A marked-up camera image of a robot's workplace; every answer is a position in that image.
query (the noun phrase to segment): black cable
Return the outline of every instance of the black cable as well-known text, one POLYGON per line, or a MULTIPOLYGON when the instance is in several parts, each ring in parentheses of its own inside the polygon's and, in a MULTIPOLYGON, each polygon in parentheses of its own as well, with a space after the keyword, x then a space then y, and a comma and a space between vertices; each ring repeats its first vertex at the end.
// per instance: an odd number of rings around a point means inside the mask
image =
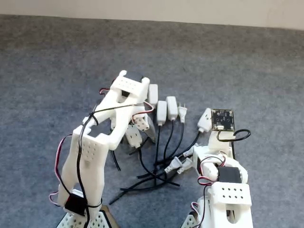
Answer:
POLYGON ((138 149, 141 149, 145 144, 146 142, 149 140, 149 137, 147 137, 143 143, 141 144, 141 146, 139 148, 136 148, 134 151, 132 151, 131 153, 129 153, 129 155, 131 156, 132 154, 135 154, 136 152, 138 152, 138 149))
MULTIPOLYGON (((180 157, 183 153, 185 153, 186 151, 190 150, 190 148, 198 141, 199 139, 199 136, 200 136, 201 132, 198 132, 198 134, 196 135, 195 139, 193 140, 193 142, 190 144, 190 146, 188 146, 186 149, 184 149, 182 152, 178 153, 176 155, 176 157, 180 157)), ((161 160, 161 161, 157 161, 156 164, 159 165, 159 164, 163 164, 163 163, 166 163, 168 161, 170 161, 171 158, 166 158, 165 160, 161 160)))
MULTIPOLYGON (((136 186, 138 186, 138 185, 140 185, 140 184, 142 184, 142 183, 145 183, 145 182, 147 182, 147 181, 153 180, 154 178, 155 178, 155 177, 149 177, 149 178, 147 178, 147 179, 141 180, 141 181, 135 183, 134 185, 130 186, 128 189, 133 189, 133 188, 135 188, 136 186)), ((127 193, 126 191, 123 191, 123 192, 119 193, 113 200, 110 201, 109 205, 111 205, 111 204, 115 203, 116 201, 118 201, 118 200, 119 200, 123 195, 125 195, 126 193, 127 193)))
POLYGON ((201 221, 200 221, 200 223, 199 224, 197 224, 197 225, 195 225, 195 226, 193 226, 193 227, 191 227, 191 228, 195 228, 195 227, 198 227, 198 228, 200 228, 200 226, 201 226, 201 224, 203 223, 203 221, 204 221, 204 218, 205 218, 205 211, 206 211, 206 188, 208 187, 209 185, 206 185, 205 187, 204 187, 204 194, 203 194, 203 197, 204 197, 204 210, 203 210, 203 216, 202 216, 202 218, 201 218, 201 221))
POLYGON ((179 149, 179 147, 180 147, 180 145, 181 145, 182 138, 183 138, 183 136, 184 136, 184 127, 185 127, 185 123, 181 123, 181 134, 180 134, 181 137, 180 137, 180 140, 179 140, 179 142, 178 142, 178 144, 177 144, 175 150, 169 155, 168 158, 172 158, 173 155, 176 153, 176 151, 179 149))
POLYGON ((86 193, 85 187, 82 183, 81 176, 80 176, 80 159, 81 159, 81 153, 82 153, 82 137, 83 137, 83 134, 84 134, 84 129, 86 128, 86 125, 89 123, 90 120, 91 120, 91 117, 89 117, 87 119, 87 121, 84 123, 84 125, 81 129, 81 132, 80 132, 80 135, 79 135, 79 138, 78 138, 78 156, 77 156, 77 162, 76 162, 77 178, 78 178, 78 182, 79 182, 81 191, 82 191, 83 196, 84 196, 85 204, 86 204, 86 207, 85 207, 86 222, 84 224, 84 228, 87 228, 89 223, 90 223, 90 212, 89 212, 89 207, 88 207, 87 198, 86 198, 86 194, 85 194, 86 193))
POLYGON ((156 154, 155 154, 155 163, 157 162, 157 159, 158 159, 158 150, 159 150, 159 146, 160 146, 161 128, 162 128, 162 126, 158 126, 157 142, 156 142, 156 154))
POLYGON ((118 171, 121 171, 121 168, 120 168, 120 166, 119 166, 119 164, 118 164, 118 161, 117 161, 117 159, 116 159, 116 156, 115 156, 115 152, 114 152, 114 151, 111 151, 111 156, 112 156, 112 158, 113 158, 113 161, 114 161, 114 163, 115 163, 115 166, 116 166, 117 170, 118 170, 118 171))
MULTIPOLYGON (((234 136, 236 136, 238 133, 242 132, 242 129, 241 130, 238 130, 236 132, 233 133, 234 136)), ((235 152, 234 152, 234 142, 231 142, 231 149, 232 149, 232 157, 233 159, 235 160, 236 159, 236 155, 235 155, 235 152)))
POLYGON ((79 182, 82 194, 84 196, 84 201, 85 201, 85 204, 86 204, 85 211, 86 211, 87 219, 86 219, 86 222, 84 224, 84 228, 87 228, 89 223, 90 223, 89 205, 87 203, 87 197, 86 197, 86 194, 85 194, 86 191, 85 191, 85 188, 84 188, 84 185, 82 183, 81 176, 80 176, 80 159, 81 159, 81 153, 82 153, 82 138, 83 138, 85 128, 86 128, 87 124, 90 122, 91 118, 94 117, 95 113, 108 111, 108 110, 113 110, 113 109, 116 109, 116 108, 128 107, 128 106, 136 106, 136 104, 128 104, 128 105, 123 105, 123 106, 119 106, 119 107, 106 108, 106 109, 101 109, 101 110, 98 110, 98 111, 95 110, 96 107, 97 107, 97 105, 95 105, 94 108, 93 108, 93 111, 89 114, 89 117, 88 117, 87 121, 83 124, 83 127, 80 131, 80 135, 79 135, 79 138, 78 138, 78 156, 77 156, 77 161, 76 161, 76 171, 77 171, 78 182, 79 182))
POLYGON ((190 146, 188 146, 186 149, 184 149, 182 152, 178 153, 176 156, 179 157, 181 156, 183 153, 185 153, 186 151, 190 150, 192 146, 194 146, 194 144, 196 144, 196 142, 199 139, 201 132, 198 132, 198 134, 196 135, 195 139, 193 140, 193 142, 190 144, 190 146))
MULTIPOLYGON (((154 162, 154 164, 157 162, 157 159, 158 159, 158 149, 159 149, 159 146, 160 146, 161 128, 162 128, 162 126, 158 126, 156 153, 155 153, 155 162, 154 162)), ((157 172, 157 166, 154 165, 153 173, 156 174, 156 172, 157 172)))
MULTIPOLYGON (((177 172, 174 173, 170 178, 168 178, 168 181, 171 181, 175 176, 177 175, 177 172)), ((157 184, 156 186, 152 186, 152 187, 147 187, 147 188, 141 188, 141 189, 134 189, 134 188, 120 188, 121 191, 149 191, 149 190, 154 190, 154 189, 158 189, 161 186, 165 185, 166 182, 162 182, 160 184, 157 184)))
POLYGON ((163 151, 163 159, 165 160, 166 159, 166 152, 167 152, 167 148, 168 148, 168 145, 170 143, 170 140, 172 138, 172 135, 173 135, 173 131, 174 131, 174 120, 172 120, 172 127, 171 127, 171 132, 170 132, 170 136, 168 138, 168 141, 166 143, 166 146, 165 146, 165 149, 163 151))
POLYGON ((177 184, 177 183, 174 183, 174 182, 168 181, 168 180, 166 180, 166 179, 160 178, 159 175, 156 175, 156 174, 150 172, 150 171, 147 169, 147 167, 144 165, 144 163, 143 163, 142 150, 139 149, 138 152, 139 152, 139 161, 141 162, 142 167, 144 168, 144 170, 146 170, 147 173, 149 173, 151 176, 153 176, 153 177, 155 177, 155 178, 157 178, 157 179, 159 179, 159 180, 161 180, 161 181, 164 181, 164 182, 166 182, 166 183, 169 183, 169 184, 172 184, 172 185, 175 185, 175 186, 178 186, 178 187, 180 186, 180 185, 177 184))
POLYGON ((218 135, 217 135, 217 139, 220 141, 220 142, 236 142, 236 141, 241 141, 241 140, 244 140, 246 138, 248 138, 250 135, 251 135, 251 132, 248 130, 248 129, 240 129, 240 130, 237 130, 236 132, 234 132, 233 135, 236 135, 240 132, 247 132, 247 135, 245 135, 244 137, 241 137, 241 138, 238 138, 238 139, 220 139, 219 138, 219 134, 221 133, 222 131, 218 131, 218 135))

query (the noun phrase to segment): black circuit board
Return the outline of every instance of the black circuit board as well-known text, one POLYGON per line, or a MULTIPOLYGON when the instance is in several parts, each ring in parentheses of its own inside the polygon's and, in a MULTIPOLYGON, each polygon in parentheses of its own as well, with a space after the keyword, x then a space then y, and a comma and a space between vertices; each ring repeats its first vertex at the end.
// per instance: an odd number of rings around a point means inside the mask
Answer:
POLYGON ((212 130, 214 131, 234 131, 233 111, 230 109, 212 109, 211 110, 212 130))

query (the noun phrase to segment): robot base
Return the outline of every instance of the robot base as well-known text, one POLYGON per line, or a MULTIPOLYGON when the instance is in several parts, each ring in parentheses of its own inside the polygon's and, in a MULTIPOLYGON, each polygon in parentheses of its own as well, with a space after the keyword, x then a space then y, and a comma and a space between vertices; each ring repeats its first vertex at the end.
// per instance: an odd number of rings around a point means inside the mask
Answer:
MULTIPOLYGON (((83 228, 85 218, 73 216, 67 213, 56 228, 83 228)), ((107 207, 103 208, 98 212, 97 217, 91 220, 88 228, 119 228, 114 218, 110 214, 107 207)))

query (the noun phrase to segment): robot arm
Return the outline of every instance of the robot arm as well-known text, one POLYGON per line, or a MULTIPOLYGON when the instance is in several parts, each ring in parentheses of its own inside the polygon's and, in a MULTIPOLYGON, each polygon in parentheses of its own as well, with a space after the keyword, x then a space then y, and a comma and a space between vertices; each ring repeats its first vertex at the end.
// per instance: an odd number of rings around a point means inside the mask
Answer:
POLYGON ((227 119, 233 124, 233 113, 231 110, 212 112, 217 116, 212 120, 210 117, 206 119, 212 121, 213 128, 208 146, 194 145, 184 153, 186 157, 192 155, 192 167, 199 175, 199 184, 205 188, 203 196, 191 204, 194 212, 187 216, 181 227, 252 228, 248 173, 232 158, 229 140, 218 140, 219 133, 222 139, 235 139, 234 131, 231 131, 234 126, 227 125, 227 119))
MULTIPOLYGON (((119 145, 122 137, 126 133, 129 122, 133 115, 144 111, 143 104, 147 98, 149 79, 143 78, 141 82, 131 80, 124 77, 126 71, 121 71, 115 79, 111 88, 102 102, 94 111, 94 118, 91 118, 85 129, 82 137, 82 151, 80 159, 80 175, 85 189, 87 203, 90 205, 90 218, 95 218, 101 207, 101 196, 104 189, 104 166, 107 153, 109 150, 115 150, 119 145), (107 135, 100 133, 97 137, 89 135, 91 127, 111 118, 114 123, 114 129, 111 134, 107 135)), ((78 156, 78 138, 82 131, 83 125, 77 127, 73 131, 70 152, 62 169, 62 182, 67 190, 59 184, 58 187, 58 204, 65 208, 66 211, 75 216, 86 216, 83 208, 79 209, 74 204, 79 205, 79 202, 74 195, 80 195, 81 192, 75 191, 73 188, 78 183, 76 172, 76 161, 78 156)))

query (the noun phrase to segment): white wall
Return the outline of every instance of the white wall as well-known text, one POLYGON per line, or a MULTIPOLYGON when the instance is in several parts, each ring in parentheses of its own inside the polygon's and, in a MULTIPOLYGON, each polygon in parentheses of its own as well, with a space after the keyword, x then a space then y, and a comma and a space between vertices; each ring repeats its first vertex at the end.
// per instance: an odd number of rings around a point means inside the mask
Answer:
POLYGON ((0 14, 304 29, 304 0, 0 0, 0 14))

